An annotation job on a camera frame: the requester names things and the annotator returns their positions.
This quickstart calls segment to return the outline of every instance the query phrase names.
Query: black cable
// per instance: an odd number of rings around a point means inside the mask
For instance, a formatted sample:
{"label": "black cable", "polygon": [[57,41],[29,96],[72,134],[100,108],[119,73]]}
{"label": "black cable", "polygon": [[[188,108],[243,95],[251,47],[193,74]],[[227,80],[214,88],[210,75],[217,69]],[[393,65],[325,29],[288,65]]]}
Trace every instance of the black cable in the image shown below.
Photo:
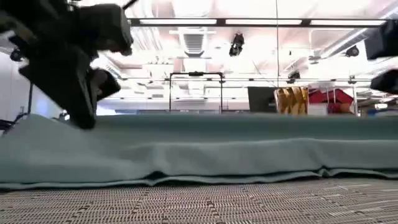
{"label": "black cable", "polygon": [[27,113],[28,114],[30,114],[30,112],[32,111],[32,98],[33,98],[33,83],[30,82],[28,102],[27,102]]}
{"label": "black cable", "polygon": [[21,113],[19,114],[14,121],[7,121],[0,119],[0,130],[4,131],[4,134],[7,133],[14,125],[17,124],[17,122],[23,118],[24,116],[28,115],[27,113]]}
{"label": "black cable", "polygon": [[[256,63],[254,63],[254,60],[253,60],[253,59],[251,59],[251,62],[253,63],[254,68],[256,68],[257,73],[258,73],[261,77],[266,78],[266,77],[264,77],[264,76],[262,75],[262,73],[260,72],[260,70],[259,70],[259,68],[257,67]],[[275,84],[273,84],[273,83],[270,82],[270,81],[266,81],[266,82],[269,83],[270,85],[272,85],[273,87],[277,87]]]}
{"label": "black cable", "polygon": [[136,2],[138,2],[138,0],[130,0],[130,1],[128,1],[123,7],[122,7],[122,9],[123,10],[126,10],[126,9],[128,9],[128,8],[130,8],[133,4],[135,4]]}

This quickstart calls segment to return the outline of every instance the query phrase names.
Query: fluorescent light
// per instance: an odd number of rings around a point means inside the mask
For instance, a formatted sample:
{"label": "fluorescent light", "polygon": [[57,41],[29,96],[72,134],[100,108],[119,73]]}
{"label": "fluorescent light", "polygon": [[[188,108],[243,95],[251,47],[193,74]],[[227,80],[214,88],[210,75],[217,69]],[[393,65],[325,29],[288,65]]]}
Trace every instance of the fluorescent light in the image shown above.
{"label": "fluorescent light", "polygon": [[375,109],[386,109],[388,105],[386,103],[378,103],[374,105]]}
{"label": "fluorescent light", "polygon": [[169,34],[216,34],[216,31],[210,31],[210,30],[206,30],[206,31],[199,31],[199,30],[184,30],[184,31],[180,31],[180,30],[170,30]]}
{"label": "fluorescent light", "polygon": [[227,19],[229,25],[299,25],[301,19]]}
{"label": "fluorescent light", "polygon": [[311,25],[318,26],[379,26],[384,20],[312,20]]}
{"label": "fluorescent light", "polygon": [[141,24],[216,24],[216,19],[140,19]]}

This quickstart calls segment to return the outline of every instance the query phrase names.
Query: black monitor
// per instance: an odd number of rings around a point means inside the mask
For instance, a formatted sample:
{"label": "black monitor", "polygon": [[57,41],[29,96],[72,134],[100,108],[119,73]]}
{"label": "black monitor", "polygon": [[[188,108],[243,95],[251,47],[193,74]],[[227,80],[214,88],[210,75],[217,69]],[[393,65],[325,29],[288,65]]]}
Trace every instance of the black monitor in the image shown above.
{"label": "black monitor", "polygon": [[274,91],[276,87],[248,87],[249,107],[252,113],[276,113]]}

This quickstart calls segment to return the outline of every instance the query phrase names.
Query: folded blanket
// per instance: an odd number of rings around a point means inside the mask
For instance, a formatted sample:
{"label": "folded blanket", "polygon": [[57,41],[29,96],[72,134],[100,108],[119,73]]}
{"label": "folded blanket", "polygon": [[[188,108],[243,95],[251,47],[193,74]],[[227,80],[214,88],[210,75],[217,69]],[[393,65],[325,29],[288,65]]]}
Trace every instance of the folded blanket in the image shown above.
{"label": "folded blanket", "polygon": [[398,118],[102,116],[97,128],[31,115],[0,138],[0,188],[398,177]]}

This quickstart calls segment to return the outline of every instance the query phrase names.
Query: textured floor mat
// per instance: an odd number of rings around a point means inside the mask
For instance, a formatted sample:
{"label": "textured floor mat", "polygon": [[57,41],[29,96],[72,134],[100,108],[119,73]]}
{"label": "textured floor mat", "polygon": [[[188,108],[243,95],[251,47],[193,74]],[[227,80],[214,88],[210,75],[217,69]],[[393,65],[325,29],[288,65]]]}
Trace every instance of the textured floor mat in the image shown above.
{"label": "textured floor mat", "polygon": [[17,191],[0,195],[0,223],[398,223],[398,182]]}

